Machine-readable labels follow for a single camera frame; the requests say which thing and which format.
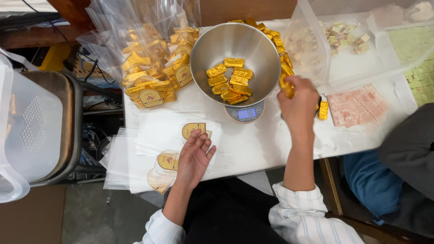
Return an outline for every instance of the stainless steel bowl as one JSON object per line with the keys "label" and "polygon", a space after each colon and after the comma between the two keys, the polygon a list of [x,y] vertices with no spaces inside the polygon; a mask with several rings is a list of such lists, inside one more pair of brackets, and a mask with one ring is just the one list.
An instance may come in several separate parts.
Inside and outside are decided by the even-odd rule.
{"label": "stainless steel bowl", "polygon": [[[253,71],[249,81],[252,95],[246,101],[230,105],[214,95],[206,71],[223,63],[224,58],[244,59],[244,68]],[[279,82],[280,57],[272,41],[260,30],[241,23],[223,23],[205,31],[194,44],[190,56],[193,79],[209,98],[227,107],[246,107],[267,98]],[[233,69],[227,69],[226,77]]]}

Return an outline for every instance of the plastic bin lid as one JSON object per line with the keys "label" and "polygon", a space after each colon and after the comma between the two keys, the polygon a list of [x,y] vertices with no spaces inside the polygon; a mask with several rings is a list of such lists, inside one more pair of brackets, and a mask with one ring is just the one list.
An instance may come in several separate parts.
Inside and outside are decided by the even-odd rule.
{"label": "plastic bin lid", "polygon": [[13,76],[12,65],[0,54],[0,203],[20,199],[30,190],[29,183],[9,165],[4,151]]}

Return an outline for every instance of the plastic storage container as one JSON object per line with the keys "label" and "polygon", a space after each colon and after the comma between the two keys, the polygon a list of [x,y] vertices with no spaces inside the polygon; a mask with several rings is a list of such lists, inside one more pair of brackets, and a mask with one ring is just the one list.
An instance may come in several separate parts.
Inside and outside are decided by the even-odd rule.
{"label": "plastic storage container", "polygon": [[57,165],[60,99],[12,70],[0,54],[0,203],[25,196],[29,182]]}
{"label": "plastic storage container", "polygon": [[[299,0],[283,40],[296,74],[310,78],[316,87],[330,85],[340,90],[416,67],[434,50],[433,19],[420,20],[412,15],[420,11],[420,2]],[[428,13],[429,6],[423,7],[424,13]],[[326,26],[335,22],[357,25],[351,34],[356,38],[368,34],[370,50],[358,55],[352,45],[331,57],[330,44],[319,21]],[[392,43],[397,31],[401,31],[401,39],[404,32],[409,33],[408,40],[400,40],[401,45],[411,47],[404,53],[400,53],[403,48],[399,43]],[[413,38],[412,31],[429,34]]]}

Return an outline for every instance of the table surface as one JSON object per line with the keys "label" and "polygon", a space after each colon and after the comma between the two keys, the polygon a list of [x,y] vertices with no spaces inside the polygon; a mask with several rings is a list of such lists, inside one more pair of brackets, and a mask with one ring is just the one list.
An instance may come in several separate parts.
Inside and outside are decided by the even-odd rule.
{"label": "table surface", "polygon": [[[288,22],[289,20],[264,21],[268,28],[281,33],[285,32]],[[386,122],[374,133],[367,134],[361,125],[351,128],[335,127],[330,112],[325,121],[316,117],[314,159],[377,148],[385,136],[407,117],[400,103],[399,93],[395,91],[397,86],[404,88],[407,86],[405,77],[382,79],[372,82],[372,85],[392,105],[386,114]],[[219,122],[223,128],[221,142],[214,155],[215,163],[205,172],[202,180],[281,167],[286,164],[292,143],[288,127],[280,117],[281,112],[276,97],[279,91],[280,87],[276,86],[273,93],[265,99],[263,115],[249,124],[235,123],[225,113],[224,107],[207,98],[194,82],[177,93],[176,102],[151,109],[138,110],[124,94],[125,126],[138,129],[140,113],[167,109],[202,111],[210,119]],[[319,87],[318,91],[325,99],[324,95],[328,94],[327,89]]]}

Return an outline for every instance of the white striped shirt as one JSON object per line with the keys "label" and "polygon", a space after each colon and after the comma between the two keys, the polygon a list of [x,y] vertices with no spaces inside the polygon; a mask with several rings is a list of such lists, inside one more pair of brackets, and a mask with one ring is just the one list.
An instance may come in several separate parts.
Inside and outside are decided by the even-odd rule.
{"label": "white striped shirt", "polygon": [[[336,218],[325,218],[327,208],[316,186],[312,191],[293,192],[274,184],[279,204],[270,209],[271,228],[292,244],[363,244],[353,227]],[[146,223],[143,241],[134,244],[180,244],[184,229],[158,210]]]}

